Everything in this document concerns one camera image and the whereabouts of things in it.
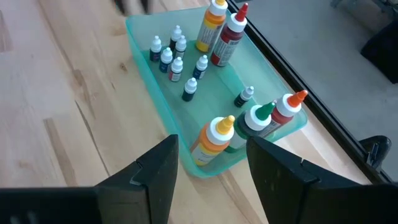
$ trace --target orange paint bottle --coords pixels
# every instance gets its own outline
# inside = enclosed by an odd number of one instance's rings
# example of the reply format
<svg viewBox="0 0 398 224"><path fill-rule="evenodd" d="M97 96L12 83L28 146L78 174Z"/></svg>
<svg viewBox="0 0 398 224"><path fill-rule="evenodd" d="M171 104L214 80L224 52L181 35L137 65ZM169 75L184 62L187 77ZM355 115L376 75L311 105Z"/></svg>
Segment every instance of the orange paint bottle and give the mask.
<svg viewBox="0 0 398 224"><path fill-rule="evenodd" d="M227 8L228 3L225 0L211 0L198 34L198 50L208 52L213 48L223 27Z"/></svg>
<svg viewBox="0 0 398 224"><path fill-rule="evenodd" d="M204 166L224 151L234 135L235 117L229 115L225 118L218 117L210 121L200 131L198 139L191 147L195 164Z"/></svg>

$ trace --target blue label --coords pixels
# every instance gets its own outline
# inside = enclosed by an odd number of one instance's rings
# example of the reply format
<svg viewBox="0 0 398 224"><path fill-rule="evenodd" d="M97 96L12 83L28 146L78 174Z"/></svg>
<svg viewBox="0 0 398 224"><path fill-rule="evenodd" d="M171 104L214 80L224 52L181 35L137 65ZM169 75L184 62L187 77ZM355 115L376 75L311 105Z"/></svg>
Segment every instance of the blue label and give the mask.
<svg viewBox="0 0 398 224"><path fill-rule="evenodd" d="M166 64L166 63L160 61L160 64L159 64L160 71L163 73L167 73L167 71L169 70L169 65L170 65L170 63Z"/></svg>
<svg viewBox="0 0 398 224"><path fill-rule="evenodd" d="M195 67L195 69L193 70L192 76L196 79L201 79L201 78L203 78L204 74L205 74L205 71L201 71Z"/></svg>
<svg viewBox="0 0 398 224"><path fill-rule="evenodd" d="M157 62L160 60L160 52L153 52L153 51L149 51L149 59L153 62Z"/></svg>

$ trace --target bottle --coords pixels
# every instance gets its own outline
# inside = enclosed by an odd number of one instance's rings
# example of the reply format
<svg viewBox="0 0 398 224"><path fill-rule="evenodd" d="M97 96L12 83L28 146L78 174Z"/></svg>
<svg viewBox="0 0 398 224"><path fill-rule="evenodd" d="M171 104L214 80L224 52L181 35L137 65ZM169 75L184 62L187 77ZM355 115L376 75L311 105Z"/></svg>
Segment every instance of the bottle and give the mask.
<svg viewBox="0 0 398 224"><path fill-rule="evenodd" d="M236 152L246 146L249 137L258 136L271 122L271 113L275 103L254 105L239 115L234 123L234 136L229 142L226 152Z"/></svg>
<svg viewBox="0 0 398 224"><path fill-rule="evenodd" d="M232 13L231 17L221 31L220 37L211 54L211 62L217 66L225 66L231 58L237 44L242 39L244 27L248 23L245 18L248 4L244 3L238 13Z"/></svg>
<svg viewBox="0 0 398 224"><path fill-rule="evenodd" d="M195 78L188 79L184 86L184 92L182 93L182 99L184 101L188 102L192 100L193 95L197 90L197 85L198 83Z"/></svg>
<svg viewBox="0 0 398 224"><path fill-rule="evenodd" d="M205 124L191 147L196 165L206 165L228 147L229 140L234 135L234 121L235 117L229 115L225 118L215 118Z"/></svg>
<svg viewBox="0 0 398 224"><path fill-rule="evenodd" d="M207 68L207 55L200 57L197 61L196 67L193 69L192 76L196 79L201 79L205 75L205 71Z"/></svg>
<svg viewBox="0 0 398 224"><path fill-rule="evenodd" d="M271 123L261 131L260 137L267 137L291 121L294 115L300 112L301 103L307 95L308 91L302 90L294 95L285 94L281 99L278 99L276 107L271 113Z"/></svg>
<svg viewBox="0 0 398 224"><path fill-rule="evenodd" d="M158 62L160 59L160 51L162 50L162 41L159 39L159 36L155 36L152 41L152 45L149 50L149 60L153 62Z"/></svg>
<svg viewBox="0 0 398 224"><path fill-rule="evenodd" d="M175 48L175 44L177 43L177 41L179 40L179 38L181 37L182 34L182 30L180 28L179 25L175 26L173 32L172 32L172 36L170 38L170 50L173 52L174 48Z"/></svg>
<svg viewBox="0 0 398 224"><path fill-rule="evenodd" d="M169 73L169 80L173 82L180 81L181 72L182 72L182 60L180 57L177 57L173 61L172 69Z"/></svg>
<svg viewBox="0 0 398 224"><path fill-rule="evenodd" d="M211 0L209 8L205 12L196 43L197 49L201 52L209 52L213 48L223 27L227 8L228 3L225 0Z"/></svg>
<svg viewBox="0 0 398 224"><path fill-rule="evenodd" d="M234 104L238 108L242 107L243 104L251 99L254 94L254 87L246 87L242 92L235 98Z"/></svg>
<svg viewBox="0 0 398 224"><path fill-rule="evenodd" d="M183 59L186 48L187 48L187 40L185 39L185 36L182 35L177 41L177 44L175 45L174 58L180 57L181 59Z"/></svg>
<svg viewBox="0 0 398 224"><path fill-rule="evenodd" d="M162 55L160 56L159 69L163 73L167 73L169 70L169 65L173 60L173 52L170 47L167 47L163 50Z"/></svg>

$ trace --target plastic bin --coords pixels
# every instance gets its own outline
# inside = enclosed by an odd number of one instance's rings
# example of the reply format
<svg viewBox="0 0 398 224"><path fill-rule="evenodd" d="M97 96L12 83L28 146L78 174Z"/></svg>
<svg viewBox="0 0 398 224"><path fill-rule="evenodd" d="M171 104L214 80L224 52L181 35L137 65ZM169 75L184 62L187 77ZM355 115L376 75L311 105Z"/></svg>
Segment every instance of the plastic bin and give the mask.
<svg viewBox="0 0 398 224"><path fill-rule="evenodd" d="M185 82L192 77L196 61L203 55L195 48L195 39L206 8L171 11L153 15L132 16L126 20L127 34L141 77L154 101L155 107L170 134L179 135L180 160L191 175L207 178L218 175L246 158L246 150L235 153L222 152L208 165L198 167L189 148L201 128L217 116L238 115L255 104L266 104L288 89L268 60L245 35L236 48L229 65L216 67L209 61L203 79L198 81L198 90L190 102L181 99ZM168 74L159 71L159 63L149 60L152 39L158 35L164 47L169 45L172 29L179 25L188 40L183 58L183 72L179 82L171 82ZM242 108L233 104L234 98L245 86L254 86L254 97ZM307 122L302 110L294 119L278 129L267 139L276 141L300 128Z"/></svg>

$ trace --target light wood surface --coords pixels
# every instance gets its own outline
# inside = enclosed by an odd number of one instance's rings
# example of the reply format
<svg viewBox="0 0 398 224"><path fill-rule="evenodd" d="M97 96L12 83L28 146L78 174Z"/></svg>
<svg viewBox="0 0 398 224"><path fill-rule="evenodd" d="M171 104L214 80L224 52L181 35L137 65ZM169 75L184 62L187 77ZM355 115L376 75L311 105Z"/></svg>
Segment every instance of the light wood surface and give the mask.
<svg viewBox="0 0 398 224"><path fill-rule="evenodd" d="M134 1L131 12L141 13ZM95 185L168 135L111 1L0 1L0 71L0 187ZM369 183L307 113L307 126L277 144ZM169 223L267 223L247 161L205 180L179 166Z"/></svg>

